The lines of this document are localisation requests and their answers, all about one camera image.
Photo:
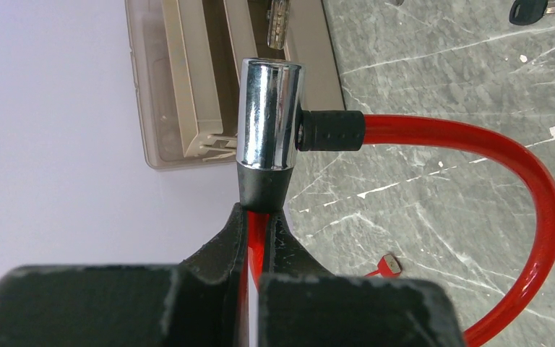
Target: gray marble tabletop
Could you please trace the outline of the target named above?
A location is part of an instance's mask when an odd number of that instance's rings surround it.
[[[555,14],[517,27],[507,20],[510,7],[325,0],[348,108],[501,132],[527,145],[555,178]],[[335,273],[363,275],[395,254],[403,276],[441,284],[468,327],[514,283],[535,230],[524,184],[478,159],[399,145],[301,153],[288,198],[293,232]],[[487,346],[555,346],[555,266]]]

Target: silver metal cylinder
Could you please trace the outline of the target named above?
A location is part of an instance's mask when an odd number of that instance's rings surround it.
[[[294,167],[304,67],[244,59],[239,83],[236,160],[258,170]]]

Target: beige organizer tray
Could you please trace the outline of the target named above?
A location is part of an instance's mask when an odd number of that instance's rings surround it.
[[[322,0],[292,0],[284,51],[267,47],[267,0],[126,0],[126,13],[153,168],[234,160],[244,58],[301,62],[304,108],[344,107]]]

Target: red object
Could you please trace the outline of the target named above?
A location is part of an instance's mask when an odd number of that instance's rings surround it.
[[[386,254],[377,263],[377,270],[368,273],[365,277],[380,275],[384,278],[396,278],[401,275],[401,264],[397,261],[392,254]]]
[[[517,174],[533,196],[537,231],[520,277],[505,297],[465,331],[470,347],[501,332],[533,299],[555,260],[555,183],[548,169],[529,150],[501,134],[468,124],[416,116],[365,115],[365,144],[452,148],[493,159]],[[249,260],[254,282],[262,271],[267,215],[249,213]]]

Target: white wall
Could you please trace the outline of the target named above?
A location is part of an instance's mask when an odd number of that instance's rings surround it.
[[[143,155],[124,0],[0,0],[0,276],[178,262],[222,227],[234,166]]]

